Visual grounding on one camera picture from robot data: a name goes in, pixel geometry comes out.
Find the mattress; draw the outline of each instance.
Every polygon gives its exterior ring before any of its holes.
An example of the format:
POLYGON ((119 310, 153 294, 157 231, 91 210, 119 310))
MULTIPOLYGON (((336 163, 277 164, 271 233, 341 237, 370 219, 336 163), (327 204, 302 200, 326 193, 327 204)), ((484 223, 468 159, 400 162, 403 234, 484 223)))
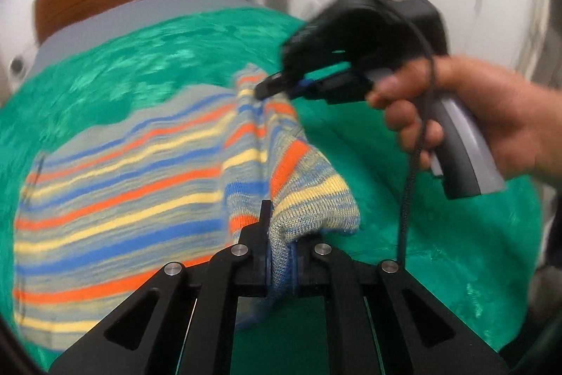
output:
POLYGON ((135 0, 67 26, 39 48, 27 78, 69 56, 156 23, 193 13, 250 6, 246 0, 135 0))

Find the striped garment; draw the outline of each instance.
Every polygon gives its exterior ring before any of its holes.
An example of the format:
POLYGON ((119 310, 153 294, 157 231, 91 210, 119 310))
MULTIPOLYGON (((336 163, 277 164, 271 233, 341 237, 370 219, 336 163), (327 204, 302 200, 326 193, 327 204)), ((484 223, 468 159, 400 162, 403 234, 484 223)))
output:
POLYGON ((236 243, 264 198, 272 297, 287 286, 292 241, 357 229, 347 184, 286 98, 253 98, 264 76, 248 65, 235 90, 188 87, 36 158, 14 223, 14 318, 27 339, 68 348, 165 263, 236 243))

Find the human hand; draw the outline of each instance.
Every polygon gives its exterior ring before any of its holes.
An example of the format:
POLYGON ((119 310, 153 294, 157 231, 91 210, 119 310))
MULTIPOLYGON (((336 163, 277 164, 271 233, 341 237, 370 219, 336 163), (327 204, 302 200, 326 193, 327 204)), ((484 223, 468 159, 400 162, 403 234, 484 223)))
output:
MULTIPOLYGON (((466 56, 435 57, 436 90, 450 91, 477 120, 505 178, 532 174, 562 184, 562 95, 526 81, 505 68, 466 56)), ((373 108, 384 109, 400 146, 412 151, 421 123, 410 102, 427 87, 425 59, 407 63, 367 94, 373 108)), ((443 130, 429 121, 420 168, 431 164, 429 149, 443 141, 443 130)))

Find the striped knit fabric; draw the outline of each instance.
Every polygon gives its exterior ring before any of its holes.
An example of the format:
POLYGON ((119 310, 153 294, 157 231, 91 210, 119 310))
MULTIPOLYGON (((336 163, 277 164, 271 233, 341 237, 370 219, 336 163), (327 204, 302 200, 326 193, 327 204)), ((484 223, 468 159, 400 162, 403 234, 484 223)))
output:
POLYGON ((235 90, 197 85, 36 158, 14 231, 14 314, 23 335, 64 350, 167 262, 207 261, 271 198, 272 296, 289 246, 352 232, 349 188, 304 137, 282 95, 260 103, 249 65, 235 90))

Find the silver bolt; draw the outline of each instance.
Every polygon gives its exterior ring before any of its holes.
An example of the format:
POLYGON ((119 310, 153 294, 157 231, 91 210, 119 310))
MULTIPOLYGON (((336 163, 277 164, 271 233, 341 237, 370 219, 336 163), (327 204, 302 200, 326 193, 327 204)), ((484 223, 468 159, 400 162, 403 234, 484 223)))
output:
POLYGON ((314 247, 316 254, 324 256, 325 254, 330 254, 332 252, 332 247, 328 243, 317 243, 314 247))
POLYGON ((248 247, 243 243, 238 243, 238 245, 234 245, 230 249, 230 252, 234 254, 234 256, 244 256, 246 253, 248 253, 248 247))
POLYGON ((383 261, 381 267, 387 274, 395 274, 400 268, 396 262, 391 260, 383 261))
POLYGON ((164 266, 164 271, 167 275, 173 277, 182 271, 182 265, 180 263, 169 263, 164 266))

